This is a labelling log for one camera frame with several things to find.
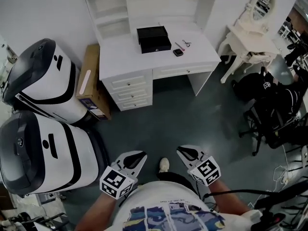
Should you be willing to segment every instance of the desk drawer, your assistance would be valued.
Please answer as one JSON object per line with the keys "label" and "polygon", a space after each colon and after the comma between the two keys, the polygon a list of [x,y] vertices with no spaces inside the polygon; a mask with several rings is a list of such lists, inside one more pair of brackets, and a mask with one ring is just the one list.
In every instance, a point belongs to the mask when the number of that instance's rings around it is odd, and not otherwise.
{"label": "desk drawer", "polygon": [[139,98],[135,100],[130,100],[122,103],[117,103],[117,106],[121,111],[123,110],[130,110],[130,109],[136,109],[136,108],[141,108],[145,106],[152,105],[153,103],[153,97],[148,97],[148,98]]}
{"label": "desk drawer", "polygon": [[102,80],[109,93],[151,86],[152,81],[152,70],[133,72]]}
{"label": "desk drawer", "polygon": [[112,98],[116,103],[124,102],[128,100],[134,100],[139,98],[151,97],[153,94],[153,87],[139,87],[130,90],[124,90],[111,94]]}
{"label": "desk drawer", "polygon": [[178,75],[189,75],[202,72],[210,72],[215,69],[217,64],[205,64],[202,66],[190,67],[171,67],[171,68],[157,68],[153,69],[153,79],[166,78]]}

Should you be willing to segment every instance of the white wall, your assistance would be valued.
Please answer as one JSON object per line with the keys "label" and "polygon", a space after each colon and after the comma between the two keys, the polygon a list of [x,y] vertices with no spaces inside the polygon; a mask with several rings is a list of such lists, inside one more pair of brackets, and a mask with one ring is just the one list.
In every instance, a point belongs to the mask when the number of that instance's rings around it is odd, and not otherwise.
{"label": "white wall", "polygon": [[97,42],[84,0],[0,0],[0,34],[17,55],[51,38],[79,67]]}
{"label": "white wall", "polygon": [[[205,28],[205,34],[217,50],[227,34],[226,25],[234,25],[250,0],[215,0],[213,10]],[[271,38],[278,32],[296,0],[276,0],[276,13],[269,23]]]}

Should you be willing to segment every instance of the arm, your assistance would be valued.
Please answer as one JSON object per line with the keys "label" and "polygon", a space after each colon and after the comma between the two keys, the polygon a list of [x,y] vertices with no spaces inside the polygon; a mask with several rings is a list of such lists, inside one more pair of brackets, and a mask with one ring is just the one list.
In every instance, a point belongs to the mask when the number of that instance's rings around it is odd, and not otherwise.
{"label": "arm", "polygon": [[[213,193],[226,192],[230,189],[220,180],[209,185],[210,191]],[[250,208],[245,205],[234,193],[214,196],[217,206],[221,213],[233,214],[241,216],[250,211]]]}
{"label": "arm", "polygon": [[115,205],[114,198],[102,193],[77,224],[75,231],[103,231],[107,229]]}

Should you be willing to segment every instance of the white cable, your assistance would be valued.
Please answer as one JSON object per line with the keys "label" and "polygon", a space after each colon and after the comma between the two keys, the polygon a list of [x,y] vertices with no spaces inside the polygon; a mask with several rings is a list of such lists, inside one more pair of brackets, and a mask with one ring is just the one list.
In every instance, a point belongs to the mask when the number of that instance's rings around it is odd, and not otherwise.
{"label": "white cable", "polygon": [[[283,152],[284,152],[284,156],[285,156],[285,162],[286,162],[286,164],[287,164],[287,167],[284,167],[284,166],[281,166],[281,165],[279,165],[278,167],[275,167],[275,169],[274,169],[274,172],[273,172],[273,181],[274,182],[276,182],[276,184],[275,184],[275,189],[273,190],[273,191],[270,191],[270,190],[266,190],[267,192],[275,192],[276,190],[277,190],[277,185],[278,185],[278,182],[280,182],[280,184],[283,184],[284,186],[279,190],[279,192],[287,185],[287,183],[289,182],[289,180],[293,177],[293,174],[292,174],[292,176],[291,177],[289,177],[289,163],[288,163],[288,159],[287,159],[287,154],[286,154],[286,152],[285,152],[285,149],[284,149],[284,146],[282,145],[282,148],[283,148]],[[277,179],[275,179],[275,172],[276,172],[276,170],[277,169],[279,169],[279,168],[283,168],[284,169],[284,171],[281,173],[281,175],[277,178]],[[284,175],[285,174],[287,174],[287,178],[286,178],[286,180],[285,180],[285,182],[283,181],[283,179],[284,179]],[[257,201],[261,198],[261,196],[263,196],[264,194],[261,194],[258,198],[257,198],[257,200],[254,202],[254,203],[251,203],[251,202],[249,202],[249,204],[248,204],[248,206],[249,205],[251,205],[253,208],[255,208],[255,205],[256,205],[256,203],[257,203]]]}

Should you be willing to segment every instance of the black box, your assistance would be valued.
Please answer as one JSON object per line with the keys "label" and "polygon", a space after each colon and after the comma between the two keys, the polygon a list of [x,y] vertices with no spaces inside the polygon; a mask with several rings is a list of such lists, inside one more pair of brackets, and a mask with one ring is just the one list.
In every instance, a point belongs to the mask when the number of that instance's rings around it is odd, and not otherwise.
{"label": "black box", "polygon": [[142,54],[171,50],[171,43],[164,26],[137,28]]}

